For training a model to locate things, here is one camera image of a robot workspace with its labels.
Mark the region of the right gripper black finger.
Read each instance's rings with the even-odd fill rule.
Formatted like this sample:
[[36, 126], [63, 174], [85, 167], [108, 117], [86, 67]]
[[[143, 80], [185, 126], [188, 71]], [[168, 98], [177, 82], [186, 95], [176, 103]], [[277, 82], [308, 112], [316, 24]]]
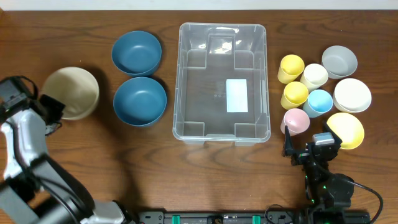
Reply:
[[323, 122], [323, 133], [330, 132], [335, 139], [334, 145], [341, 146], [341, 138], [327, 125], [326, 121]]
[[285, 133], [285, 139], [284, 139], [284, 147], [282, 150], [282, 155], [284, 157], [292, 156], [295, 150], [290, 136], [289, 127], [287, 125], [285, 125], [284, 133]]

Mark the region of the pink cup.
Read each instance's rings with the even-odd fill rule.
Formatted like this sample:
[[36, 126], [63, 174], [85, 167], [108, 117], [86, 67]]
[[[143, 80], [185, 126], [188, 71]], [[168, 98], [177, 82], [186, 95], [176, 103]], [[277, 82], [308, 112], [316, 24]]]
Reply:
[[280, 130], [285, 134], [285, 127], [288, 127], [289, 134], [295, 136], [303, 133], [310, 126], [310, 118], [304, 110], [293, 108], [288, 110], [281, 122]]

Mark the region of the light blue cup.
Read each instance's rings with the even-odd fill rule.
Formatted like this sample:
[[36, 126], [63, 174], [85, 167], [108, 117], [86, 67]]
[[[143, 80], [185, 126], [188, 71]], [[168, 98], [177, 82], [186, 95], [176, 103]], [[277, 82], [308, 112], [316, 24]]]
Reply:
[[309, 118], [316, 118], [327, 112], [333, 107], [333, 98], [325, 90], [313, 90], [303, 105], [303, 110]]

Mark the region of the cream bowl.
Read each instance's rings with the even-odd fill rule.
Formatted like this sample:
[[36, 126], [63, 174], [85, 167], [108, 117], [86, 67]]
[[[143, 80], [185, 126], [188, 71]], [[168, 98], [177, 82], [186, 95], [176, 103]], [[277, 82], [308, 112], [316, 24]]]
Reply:
[[100, 88], [96, 78], [79, 67], [65, 67], [53, 72], [44, 82], [41, 94], [65, 105], [62, 119], [83, 119], [96, 109]]

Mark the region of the blue bowl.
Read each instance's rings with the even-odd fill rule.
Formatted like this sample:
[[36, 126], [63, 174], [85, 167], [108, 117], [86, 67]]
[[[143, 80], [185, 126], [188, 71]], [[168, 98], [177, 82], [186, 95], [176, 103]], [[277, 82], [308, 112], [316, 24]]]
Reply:
[[151, 76], [159, 67], [162, 46], [149, 32], [135, 30], [115, 41], [111, 59], [120, 71], [131, 77]]
[[164, 87], [149, 77], [125, 81], [113, 99], [116, 116], [124, 123], [136, 127], [158, 122], [166, 107], [167, 94]]

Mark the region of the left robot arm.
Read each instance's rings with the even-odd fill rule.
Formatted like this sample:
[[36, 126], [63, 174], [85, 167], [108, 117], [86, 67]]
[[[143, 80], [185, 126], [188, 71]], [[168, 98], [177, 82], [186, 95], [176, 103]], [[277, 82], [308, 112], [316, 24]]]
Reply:
[[48, 153], [64, 104], [50, 96], [1, 94], [8, 160], [1, 209], [16, 223], [135, 223], [117, 201], [99, 202]]

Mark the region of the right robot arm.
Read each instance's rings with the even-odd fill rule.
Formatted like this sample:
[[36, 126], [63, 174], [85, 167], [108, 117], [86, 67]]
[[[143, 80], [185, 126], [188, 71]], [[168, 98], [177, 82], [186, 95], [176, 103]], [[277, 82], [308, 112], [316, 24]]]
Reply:
[[354, 186], [352, 179], [333, 174], [328, 163], [341, 147], [342, 140], [325, 123], [323, 132], [313, 135], [305, 149], [296, 150], [288, 126], [284, 126], [285, 140], [282, 155], [291, 158], [293, 166], [302, 166], [305, 172], [305, 194], [312, 205], [292, 217], [294, 223], [344, 223], [344, 209], [351, 206]]

